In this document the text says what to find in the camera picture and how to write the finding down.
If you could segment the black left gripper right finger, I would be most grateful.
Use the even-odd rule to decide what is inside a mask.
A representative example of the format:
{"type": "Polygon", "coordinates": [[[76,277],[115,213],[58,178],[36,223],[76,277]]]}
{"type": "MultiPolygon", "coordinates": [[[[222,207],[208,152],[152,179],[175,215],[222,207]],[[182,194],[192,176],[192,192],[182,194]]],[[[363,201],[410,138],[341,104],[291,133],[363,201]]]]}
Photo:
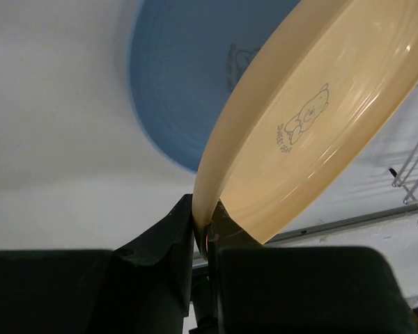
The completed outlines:
{"type": "Polygon", "coordinates": [[[415,333],[392,268],[363,246],[270,248],[218,204],[208,263],[220,333],[415,333]]]}

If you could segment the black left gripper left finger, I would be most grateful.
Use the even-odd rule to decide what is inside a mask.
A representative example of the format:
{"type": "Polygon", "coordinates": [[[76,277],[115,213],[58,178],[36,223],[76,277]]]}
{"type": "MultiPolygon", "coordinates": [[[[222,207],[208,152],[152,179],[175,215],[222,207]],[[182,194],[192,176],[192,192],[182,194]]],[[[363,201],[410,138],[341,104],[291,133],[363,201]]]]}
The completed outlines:
{"type": "Polygon", "coordinates": [[[191,201],[116,250],[0,250],[0,333],[181,333],[191,201]]]}

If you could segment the beige plate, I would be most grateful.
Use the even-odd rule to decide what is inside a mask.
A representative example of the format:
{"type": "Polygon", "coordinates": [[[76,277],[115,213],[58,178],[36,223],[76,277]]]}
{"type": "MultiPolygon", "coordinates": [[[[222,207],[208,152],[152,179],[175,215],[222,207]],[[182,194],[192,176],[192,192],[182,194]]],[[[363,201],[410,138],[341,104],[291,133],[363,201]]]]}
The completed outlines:
{"type": "Polygon", "coordinates": [[[418,1],[301,1],[225,104],[192,199],[265,243],[365,148],[418,83],[418,1]]]}

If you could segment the blue plate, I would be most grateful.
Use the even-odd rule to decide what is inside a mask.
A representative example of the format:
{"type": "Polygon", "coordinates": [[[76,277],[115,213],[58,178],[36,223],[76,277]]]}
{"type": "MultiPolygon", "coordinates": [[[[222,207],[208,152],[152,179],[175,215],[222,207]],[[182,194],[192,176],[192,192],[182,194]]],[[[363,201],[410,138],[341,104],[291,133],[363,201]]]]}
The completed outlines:
{"type": "Polygon", "coordinates": [[[137,118],[173,162],[196,172],[241,76],[295,1],[145,1],[129,79],[137,118]]]}

